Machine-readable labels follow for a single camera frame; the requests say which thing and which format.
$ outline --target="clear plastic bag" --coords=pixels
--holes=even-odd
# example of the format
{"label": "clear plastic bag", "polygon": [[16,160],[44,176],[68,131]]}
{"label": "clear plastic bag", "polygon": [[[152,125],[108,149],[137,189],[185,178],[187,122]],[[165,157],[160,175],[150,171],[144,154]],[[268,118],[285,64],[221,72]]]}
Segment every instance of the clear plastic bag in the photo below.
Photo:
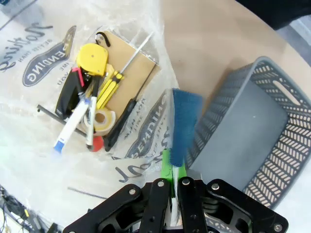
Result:
{"label": "clear plastic bag", "polygon": [[[0,184],[61,226],[128,183],[143,186],[146,174],[160,170],[161,152],[171,143],[171,92],[166,90],[177,87],[159,1],[11,0],[0,9]],[[154,33],[142,52],[161,70],[136,105],[140,123],[131,130],[129,122],[138,117],[131,114],[110,153],[89,152],[74,133],[62,155],[56,155],[52,148],[63,126],[36,106],[54,112],[80,47],[106,30],[134,48]]]}

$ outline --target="plastic basket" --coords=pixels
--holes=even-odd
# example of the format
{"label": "plastic basket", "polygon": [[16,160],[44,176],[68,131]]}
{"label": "plastic basket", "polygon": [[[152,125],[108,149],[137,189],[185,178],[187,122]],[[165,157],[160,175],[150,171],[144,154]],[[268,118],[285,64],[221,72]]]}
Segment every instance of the plastic basket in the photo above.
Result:
{"label": "plastic basket", "polygon": [[186,167],[274,208],[308,160],[310,106],[283,70],[260,57],[228,75],[197,125]]}

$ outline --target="blue marker cap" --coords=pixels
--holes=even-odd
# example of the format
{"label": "blue marker cap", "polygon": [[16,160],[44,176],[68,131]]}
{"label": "blue marker cap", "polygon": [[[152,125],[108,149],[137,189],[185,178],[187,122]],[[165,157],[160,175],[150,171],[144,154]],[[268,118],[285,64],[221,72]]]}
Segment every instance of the blue marker cap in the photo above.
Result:
{"label": "blue marker cap", "polygon": [[54,150],[61,153],[64,145],[65,145],[64,143],[62,143],[61,141],[58,141],[54,147]]}
{"label": "blue marker cap", "polygon": [[84,99],[84,103],[86,103],[86,104],[89,105],[89,104],[91,103],[91,101],[90,101],[89,99],[85,98],[85,99]]}

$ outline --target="brown cardboard piece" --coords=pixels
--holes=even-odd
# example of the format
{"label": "brown cardboard piece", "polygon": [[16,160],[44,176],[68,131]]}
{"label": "brown cardboard piece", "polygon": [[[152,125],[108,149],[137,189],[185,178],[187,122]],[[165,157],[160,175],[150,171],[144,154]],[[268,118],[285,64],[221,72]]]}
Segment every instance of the brown cardboard piece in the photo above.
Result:
{"label": "brown cardboard piece", "polygon": [[[101,46],[108,50],[108,63],[111,64],[115,70],[120,71],[134,54],[135,48],[131,47],[111,32],[104,33],[107,35],[111,44],[110,47],[107,47],[104,41],[101,43]],[[120,82],[119,88],[106,105],[106,108],[116,112],[117,119],[124,111],[129,100],[136,95],[154,64],[155,63],[149,58],[139,53],[124,71],[124,79]],[[159,67],[153,70],[141,93],[158,71]]]}

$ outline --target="beige table surface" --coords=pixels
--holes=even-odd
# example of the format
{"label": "beige table surface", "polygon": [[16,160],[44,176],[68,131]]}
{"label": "beige table surface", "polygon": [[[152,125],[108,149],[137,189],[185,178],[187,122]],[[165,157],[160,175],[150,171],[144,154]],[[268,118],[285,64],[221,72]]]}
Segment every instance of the beige table surface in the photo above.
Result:
{"label": "beige table surface", "polygon": [[[275,61],[311,99],[311,68],[278,34],[234,0],[163,0],[166,48],[180,88],[207,100],[228,72],[260,56]],[[310,232],[311,163],[276,211],[288,233]]]}

